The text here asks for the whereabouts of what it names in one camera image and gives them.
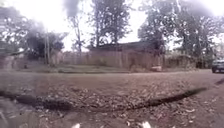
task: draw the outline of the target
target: road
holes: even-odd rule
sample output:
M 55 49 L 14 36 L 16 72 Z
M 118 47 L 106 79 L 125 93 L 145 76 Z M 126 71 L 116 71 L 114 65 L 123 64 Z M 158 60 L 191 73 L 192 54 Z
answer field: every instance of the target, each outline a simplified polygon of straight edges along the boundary
M 0 106 L 12 128 L 31 124 L 37 128 L 70 128 L 76 123 L 83 128 L 135 128 L 143 121 L 149 121 L 153 128 L 222 128 L 223 79 L 223 74 L 210 70 L 95 75 L 1 72 L 0 90 L 69 101 L 77 109 L 53 111 L 4 96 Z M 198 88 L 207 90 L 172 102 L 136 107 Z

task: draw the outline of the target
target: street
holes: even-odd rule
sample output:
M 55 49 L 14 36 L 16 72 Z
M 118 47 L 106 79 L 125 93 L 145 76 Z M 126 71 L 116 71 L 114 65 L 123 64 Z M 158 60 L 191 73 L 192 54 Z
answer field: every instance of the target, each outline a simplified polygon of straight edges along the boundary
M 138 128 L 144 121 L 153 128 L 224 126 L 224 76 L 210 70 L 91 75 L 1 72 L 0 79 L 0 91 L 10 92 L 1 93 L 1 110 L 13 128 L 70 128 L 76 123 L 81 128 Z M 186 93 L 194 89 L 202 91 Z M 20 95 L 36 104 L 21 103 Z M 53 104 L 54 100 L 71 103 L 73 109 L 45 108 L 45 101 Z

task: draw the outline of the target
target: dark car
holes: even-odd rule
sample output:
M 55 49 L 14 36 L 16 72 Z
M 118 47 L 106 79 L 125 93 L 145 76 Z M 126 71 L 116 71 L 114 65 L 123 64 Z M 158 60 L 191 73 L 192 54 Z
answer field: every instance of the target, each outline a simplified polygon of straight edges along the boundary
M 222 70 L 224 70 L 224 59 L 213 61 L 212 72 L 216 73 L 217 71 L 221 72 Z

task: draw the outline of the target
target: wooden fence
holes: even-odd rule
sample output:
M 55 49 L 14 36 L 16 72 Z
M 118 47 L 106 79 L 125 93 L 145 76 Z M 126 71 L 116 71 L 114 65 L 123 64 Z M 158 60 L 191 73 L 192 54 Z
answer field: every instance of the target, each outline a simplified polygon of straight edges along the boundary
M 126 69 L 130 69 L 133 67 L 150 69 L 153 66 L 158 66 L 162 64 L 161 57 L 154 56 L 150 53 L 141 53 L 134 51 L 94 51 L 81 54 L 63 53 L 61 63 L 76 65 L 110 66 Z

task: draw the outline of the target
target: sky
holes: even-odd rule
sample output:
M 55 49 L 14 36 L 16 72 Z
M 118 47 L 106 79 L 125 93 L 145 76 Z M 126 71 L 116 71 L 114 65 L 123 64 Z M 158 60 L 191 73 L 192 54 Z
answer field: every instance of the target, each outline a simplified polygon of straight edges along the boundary
M 63 0 L 5 0 L 6 5 L 14 6 L 20 13 L 27 18 L 34 19 L 36 21 L 42 22 L 47 31 L 54 32 L 69 32 L 69 36 L 64 39 L 65 49 L 71 50 L 72 39 L 74 39 L 75 34 L 69 27 L 69 22 L 66 20 L 66 13 L 63 9 Z M 132 8 L 138 9 L 141 5 L 142 0 L 133 0 Z M 203 4 L 207 6 L 214 15 L 224 14 L 224 1 L 223 0 L 202 0 Z M 91 12 L 88 9 L 89 4 L 85 4 L 86 12 Z M 144 12 L 131 11 L 130 12 L 130 32 L 125 38 L 120 40 L 120 43 L 138 41 L 138 29 L 145 21 L 146 15 Z M 80 28 L 83 31 L 83 38 L 88 39 L 89 33 L 91 32 L 91 27 L 87 25 L 87 17 L 83 17 L 82 24 Z

